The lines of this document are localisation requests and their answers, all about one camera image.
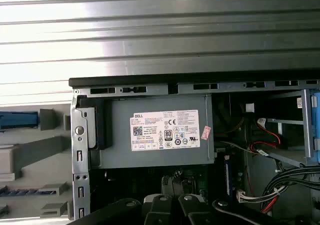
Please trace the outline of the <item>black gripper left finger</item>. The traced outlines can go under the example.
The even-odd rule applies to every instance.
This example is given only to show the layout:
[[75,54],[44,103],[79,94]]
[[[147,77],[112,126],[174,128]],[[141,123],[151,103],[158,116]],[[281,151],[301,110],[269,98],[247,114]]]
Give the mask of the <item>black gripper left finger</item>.
[[72,222],[73,225],[171,225],[173,199],[151,195],[151,202],[123,198]]

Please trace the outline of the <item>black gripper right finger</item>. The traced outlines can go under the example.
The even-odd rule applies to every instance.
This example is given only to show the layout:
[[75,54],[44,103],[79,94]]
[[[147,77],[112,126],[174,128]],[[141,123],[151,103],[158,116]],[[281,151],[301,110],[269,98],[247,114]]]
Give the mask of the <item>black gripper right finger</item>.
[[211,204],[201,202],[194,194],[178,198],[184,217],[191,225],[315,225],[297,215],[293,218],[274,218],[237,202],[216,199]]

